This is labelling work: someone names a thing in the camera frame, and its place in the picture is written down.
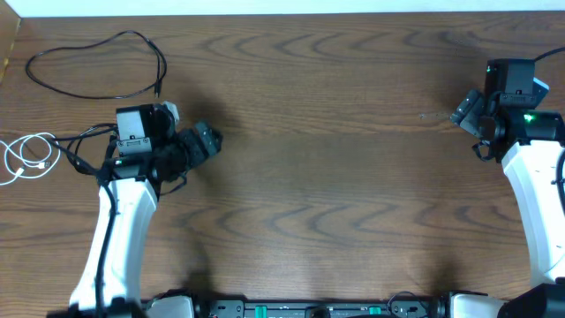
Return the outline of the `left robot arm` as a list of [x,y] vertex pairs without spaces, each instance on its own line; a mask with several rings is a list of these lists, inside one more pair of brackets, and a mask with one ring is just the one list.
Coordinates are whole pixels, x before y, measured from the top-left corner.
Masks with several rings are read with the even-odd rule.
[[117,110],[102,166],[64,153],[96,178],[99,216],[87,263],[65,310],[55,317],[193,317],[197,307],[185,295],[140,297],[140,272],[147,231],[161,199],[162,184],[185,180],[188,171],[217,155],[222,135],[199,121],[178,130],[171,102]]

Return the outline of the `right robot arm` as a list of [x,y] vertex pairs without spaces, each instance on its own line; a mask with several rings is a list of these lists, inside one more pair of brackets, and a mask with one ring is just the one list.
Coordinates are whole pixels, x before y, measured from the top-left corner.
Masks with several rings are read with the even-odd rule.
[[501,300],[452,291],[437,302],[436,317],[562,317],[564,315],[564,120],[539,110],[549,91],[533,59],[486,64],[482,91],[471,90],[450,120],[478,139],[483,162],[501,165],[516,197],[528,246],[531,289]]

